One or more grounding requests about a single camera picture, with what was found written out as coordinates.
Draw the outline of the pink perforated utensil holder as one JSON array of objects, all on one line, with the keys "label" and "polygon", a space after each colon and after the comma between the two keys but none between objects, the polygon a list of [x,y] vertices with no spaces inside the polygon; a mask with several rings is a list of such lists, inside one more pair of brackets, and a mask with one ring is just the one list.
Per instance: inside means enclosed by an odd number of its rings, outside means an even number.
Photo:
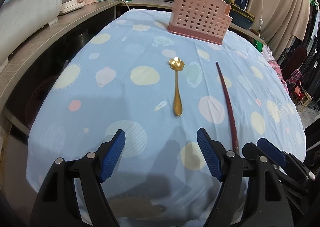
[{"label": "pink perforated utensil holder", "polygon": [[221,45],[232,22],[224,0],[174,0],[168,31]]}]

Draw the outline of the teal yellow bowl stack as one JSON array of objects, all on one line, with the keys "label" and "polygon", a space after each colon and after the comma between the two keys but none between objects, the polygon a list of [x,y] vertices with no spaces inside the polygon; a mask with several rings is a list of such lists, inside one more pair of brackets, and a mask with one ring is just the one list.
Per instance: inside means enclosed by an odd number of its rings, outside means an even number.
[{"label": "teal yellow bowl stack", "polygon": [[255,16],[244,11],[235,4],[230,4],[230,6],[231,10],[229,12],[229,16],[233,18],[232,23],[243,29],[250,29],[255,21]]}]

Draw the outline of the wooden counter shelf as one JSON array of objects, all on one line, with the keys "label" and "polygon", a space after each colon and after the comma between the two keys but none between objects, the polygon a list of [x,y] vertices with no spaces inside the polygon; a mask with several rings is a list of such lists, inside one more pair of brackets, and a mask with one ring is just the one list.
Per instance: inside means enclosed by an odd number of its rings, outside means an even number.
[{"label": "wooden counter shelf", "polygon": [[1,72],[1,110],[21,77],[49,47],[86,20],[108,9],[115,11],[116,6],[124,5],[120,0],[105,0],[86,5],[81,9],[59,16],[56,23],[26,39]]}]

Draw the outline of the blue dotted tablecloth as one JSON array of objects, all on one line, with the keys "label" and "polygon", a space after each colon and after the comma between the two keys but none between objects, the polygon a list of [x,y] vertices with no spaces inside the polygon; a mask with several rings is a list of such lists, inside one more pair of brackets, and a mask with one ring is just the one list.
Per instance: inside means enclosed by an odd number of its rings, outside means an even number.
[{"label": "blue dotted tablecloth", "polygon": [[[132,9],[104,27],[70,62],[33,123],[27,181],[35,191],[57,157],[79,159],[118,129],[125,147],[105,196],[121,226],[202,226],[220,189],[197,144],[204,128],[232,147],[228,94],[240,146],[266,138],[303,161],[302,121],[263,55],[227,32],[216,45],[169,33],[170,13]],[[175,72],[183,112],[173,111]]]}]

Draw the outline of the white blue plastic bin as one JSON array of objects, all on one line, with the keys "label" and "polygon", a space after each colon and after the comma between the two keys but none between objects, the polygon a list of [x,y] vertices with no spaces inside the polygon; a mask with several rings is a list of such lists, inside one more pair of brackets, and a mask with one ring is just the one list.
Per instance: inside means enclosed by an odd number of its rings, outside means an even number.
[{"label": "white blue plastic bin", "polygon": [[5,0],[1,7],[1,70],[8,57],[37,30],[57,22],[62,0]]}]

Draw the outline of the pink floral fabric bundle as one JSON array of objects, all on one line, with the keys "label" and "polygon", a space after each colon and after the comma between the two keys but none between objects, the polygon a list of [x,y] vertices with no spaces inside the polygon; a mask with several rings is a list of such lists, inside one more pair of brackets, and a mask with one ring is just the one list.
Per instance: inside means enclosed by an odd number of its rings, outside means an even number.
[{"label": "pink floral fabric bundle", "polygon": [[269,48],[269,46],[267,45],[263,45],[263,49],[262,49],[262,55],[264,56],[264,58],[266,59],[266,61],[271,65],[271,67],[275,70],[278,78],[280,79],[281,83],[283,84],[285,90],[287,93],[289,93],[288,88],[287,88],[287,84],[286,81],[283,79],[283,75],[281,72],[281,68],[278,65],[278,63],[276,62],[276,60],[274,59],[274,56],[272,55],[272,51]]}]

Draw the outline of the gold flower spoon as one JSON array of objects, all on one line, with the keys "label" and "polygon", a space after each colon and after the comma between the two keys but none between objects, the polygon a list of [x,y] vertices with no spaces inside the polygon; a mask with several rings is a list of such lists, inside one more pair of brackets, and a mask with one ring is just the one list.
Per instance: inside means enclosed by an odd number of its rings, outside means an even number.
[{"label": "gold flower spoon", "polygon": [[173,101],[173,111],[175,116],[179,117],[183,112],[183,107],[178,86],[178,73],[183,70],[184,62],[180,58],[174,57],[173,59],[169,60],[169,65],[170,68],[175,72],[175,94]]}]

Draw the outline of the beige hanging cloth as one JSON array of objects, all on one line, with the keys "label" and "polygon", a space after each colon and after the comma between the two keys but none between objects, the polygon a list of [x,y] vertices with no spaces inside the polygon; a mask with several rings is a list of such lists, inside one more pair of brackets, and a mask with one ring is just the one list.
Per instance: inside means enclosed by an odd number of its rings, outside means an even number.
[{"label": "beige hanging cloth", "polygon": [[[247,12],[255,16],[252,28],[259,31],[261,0],[249,0]],[[275,59],[294,38],[304,39],[309,21],[309,0],[264,0],[261,37],[267,43]]]}]

